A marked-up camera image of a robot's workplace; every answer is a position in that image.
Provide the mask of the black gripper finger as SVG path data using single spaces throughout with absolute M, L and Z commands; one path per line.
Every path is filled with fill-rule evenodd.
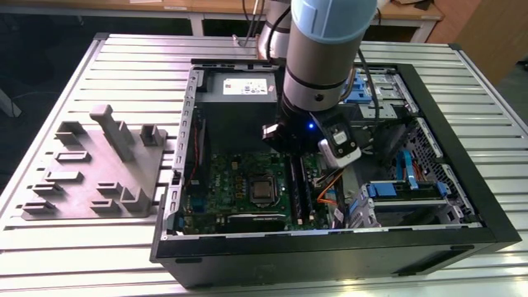
M 266 124 L 262 126 L 261 134 L 262 141 L 267 145 L 283 145 L 283 135 L 282 135 L 283 127 L 279 123 Z

